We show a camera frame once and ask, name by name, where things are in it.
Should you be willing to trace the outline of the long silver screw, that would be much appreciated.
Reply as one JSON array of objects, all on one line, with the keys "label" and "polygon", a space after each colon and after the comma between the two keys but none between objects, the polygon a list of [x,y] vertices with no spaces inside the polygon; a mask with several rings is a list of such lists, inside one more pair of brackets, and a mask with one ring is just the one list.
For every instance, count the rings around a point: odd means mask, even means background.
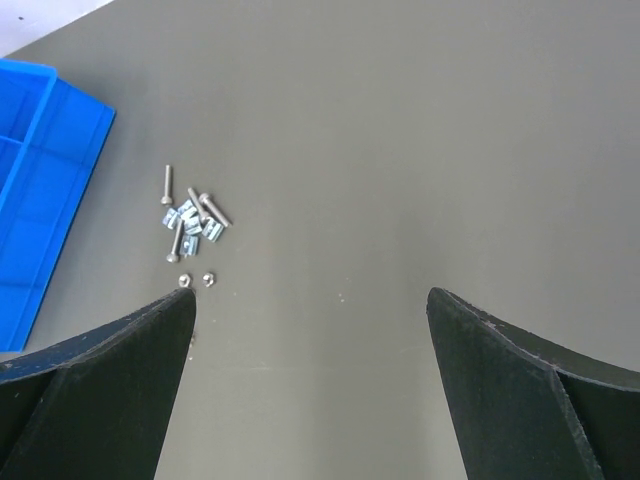
[{"label": "long silver screw", "polygon": [[171,165],[167,164],[164,169],[163,194],[160,200],[163,206],[171,206],[173,204],[172,179],[173,169]]}]

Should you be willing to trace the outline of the zinc t-slot nut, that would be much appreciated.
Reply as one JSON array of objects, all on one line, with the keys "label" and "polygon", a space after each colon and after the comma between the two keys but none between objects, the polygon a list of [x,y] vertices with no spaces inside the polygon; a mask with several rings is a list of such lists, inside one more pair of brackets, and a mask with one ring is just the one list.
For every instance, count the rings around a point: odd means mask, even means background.
[{"label": "zinc t-slot nut", "polygon": [[201,235],[210,242],[215,243],[221,236],[224,229],[225,227],[223,224],[213,218],[209,218],[202,228]]},{"label": "zinc t-slot nut", "polygon": [[162,219],[162,224],[170,230],[174,230],[180,220],[180,214],[174,209],[168,209]]},{"label": "zinc t-slot nut", "polygon": [[183,220],[184,232],[190,236],[199,235],[202,225],[197,208],[191,200],[186,200],[178,209],[179,217]]},{"label": "zinc t-slot nut", "polygon": [[182,238],[180,254],[184,257],[196,256],[199,248],[199,237],[185,235]]}]

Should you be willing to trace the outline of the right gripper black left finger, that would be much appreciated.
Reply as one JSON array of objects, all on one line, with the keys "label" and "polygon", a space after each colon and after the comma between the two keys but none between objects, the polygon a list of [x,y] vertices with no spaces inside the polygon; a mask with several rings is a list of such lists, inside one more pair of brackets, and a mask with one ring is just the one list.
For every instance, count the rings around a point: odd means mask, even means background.
[{"label": "right gripper black left finger", "polygon": [[2,362],[2,478],[153,478],[195,320],[195,293],[180,288]]}]

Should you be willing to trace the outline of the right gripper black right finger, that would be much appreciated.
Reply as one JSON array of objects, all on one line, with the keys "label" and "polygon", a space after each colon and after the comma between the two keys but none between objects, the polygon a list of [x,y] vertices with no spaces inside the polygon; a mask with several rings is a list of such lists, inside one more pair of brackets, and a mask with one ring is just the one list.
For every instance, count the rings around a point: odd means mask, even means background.
[{"label": "right gripper black right finger", "polygon": [[636,479],[639,374],[438,287],[426,314],[470,479]]}]

